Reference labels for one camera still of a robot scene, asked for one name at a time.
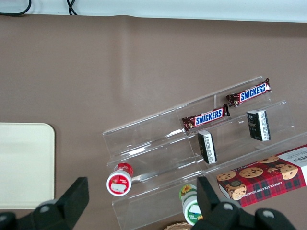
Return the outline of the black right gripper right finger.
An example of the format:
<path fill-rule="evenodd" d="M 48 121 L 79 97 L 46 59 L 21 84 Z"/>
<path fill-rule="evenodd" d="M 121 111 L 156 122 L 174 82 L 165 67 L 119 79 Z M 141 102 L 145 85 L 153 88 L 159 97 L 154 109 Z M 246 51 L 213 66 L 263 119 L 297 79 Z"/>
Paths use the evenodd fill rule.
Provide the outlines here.
<path fill-rule="evenodd" d="M 197 178 L 197 201 L 203 219 L 193 226 L 195 230 L 294 230 L 287 217 L 274 209 L 260 208 L 249 214 L 238 202 L 220 201 L 208 179 Z"/>

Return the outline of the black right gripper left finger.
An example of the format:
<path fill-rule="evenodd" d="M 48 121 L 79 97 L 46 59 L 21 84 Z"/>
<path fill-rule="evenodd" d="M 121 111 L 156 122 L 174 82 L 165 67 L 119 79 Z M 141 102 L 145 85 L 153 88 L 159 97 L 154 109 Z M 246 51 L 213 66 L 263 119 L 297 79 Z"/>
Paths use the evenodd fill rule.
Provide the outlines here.
<path fill-rule="evenodd" d="M 71 230 L 89 203 L 88 179 L 79 177 L 59 198 L 40 204 L 17 219 L 13 212 L 1 212 L 2 230 Z"/>

